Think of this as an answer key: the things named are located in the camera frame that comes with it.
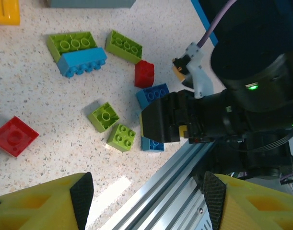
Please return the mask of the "wide aluminium frame rail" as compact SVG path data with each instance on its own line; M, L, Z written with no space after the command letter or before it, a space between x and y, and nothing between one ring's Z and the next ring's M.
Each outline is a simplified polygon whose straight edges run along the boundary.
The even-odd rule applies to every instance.
M100 230L172 230L186 208L205 201L191 173L211 147L186 142Z

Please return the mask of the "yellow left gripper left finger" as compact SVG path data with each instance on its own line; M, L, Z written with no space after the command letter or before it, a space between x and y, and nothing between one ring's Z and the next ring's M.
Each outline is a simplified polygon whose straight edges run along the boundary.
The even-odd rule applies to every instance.
M85 230L94 184L81 172L0 196L0 230Z

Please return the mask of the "blue table edge strip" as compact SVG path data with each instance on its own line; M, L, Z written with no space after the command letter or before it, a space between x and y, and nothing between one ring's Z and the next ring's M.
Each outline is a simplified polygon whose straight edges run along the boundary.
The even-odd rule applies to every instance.
M208 30L209 26L210 26L210 23L206 17L206 14L204 12L204 10L202 9L202 6L201 4L199 3L199 0L191 0L196 12L197 12L197 15L199 16L205 30ZM218 39L216 37L216 35L214 34L214 32L211 33L209 39L211 40L212 44L214 46L217 45L218 43Z

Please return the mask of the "flat red lego brick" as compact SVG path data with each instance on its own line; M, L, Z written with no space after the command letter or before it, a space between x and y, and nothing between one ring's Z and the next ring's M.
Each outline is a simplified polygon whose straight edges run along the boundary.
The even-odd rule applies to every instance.
M0 127L0 148L18 157L39 134L17 116Z

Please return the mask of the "green two-by-four lego brick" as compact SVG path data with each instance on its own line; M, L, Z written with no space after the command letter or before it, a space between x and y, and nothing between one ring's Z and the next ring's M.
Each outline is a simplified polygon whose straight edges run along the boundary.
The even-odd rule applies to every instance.
M137 64L142 60L142 45L115 30L111 30L108 34L105 49L133 64Z
M56 63L62 54L98 47L90 32L50 34L47 47Z

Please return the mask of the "blue two-by-four lego brick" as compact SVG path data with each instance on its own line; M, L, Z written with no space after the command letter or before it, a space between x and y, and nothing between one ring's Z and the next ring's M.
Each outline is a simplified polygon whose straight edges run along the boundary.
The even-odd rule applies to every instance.
M162 98L166 94L169 94L169 89L166 83L164 83L142 89L136 93L136 97L139 102L140 108L143 110L148 105L150 105L154 100Z
M57 67L62 76L71 78L74 75L99 70L106 60L107 56L102 47L89 48L62 54Z

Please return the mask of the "yellow plastic bin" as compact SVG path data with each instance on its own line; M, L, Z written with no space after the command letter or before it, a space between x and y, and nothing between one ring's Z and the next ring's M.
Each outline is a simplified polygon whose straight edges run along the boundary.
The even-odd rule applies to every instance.
M19 0L0 0L0 25L19 24Z

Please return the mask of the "small blue lego brick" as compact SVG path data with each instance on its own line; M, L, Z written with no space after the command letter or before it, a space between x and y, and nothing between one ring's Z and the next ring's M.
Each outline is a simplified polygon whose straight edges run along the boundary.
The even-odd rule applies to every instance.
M163 152L164 143L141 137L141 149L146 152Z

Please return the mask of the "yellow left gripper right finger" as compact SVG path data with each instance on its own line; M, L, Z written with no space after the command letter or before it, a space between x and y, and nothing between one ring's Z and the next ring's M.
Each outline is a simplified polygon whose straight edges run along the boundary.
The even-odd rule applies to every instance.
M213 230L293 230L293 195L211 172L202 193Z

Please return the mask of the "green two-by-two lego brick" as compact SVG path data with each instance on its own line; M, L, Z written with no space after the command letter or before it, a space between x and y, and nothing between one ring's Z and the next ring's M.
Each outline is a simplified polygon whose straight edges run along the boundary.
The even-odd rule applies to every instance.
M87 118L99 133L107 131L119 120L118 114L109 102L88 114Z
M136 133L123 124L117 124L113 127L107 145L116 148L121 152L130 151Z

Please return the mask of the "red two-by-two lego brick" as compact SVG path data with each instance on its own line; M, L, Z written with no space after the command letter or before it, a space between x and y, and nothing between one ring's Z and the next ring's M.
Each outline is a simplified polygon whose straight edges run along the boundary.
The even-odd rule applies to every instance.
M154 64L141 60L135 64L134 86L145 89L153 86L154 83Z

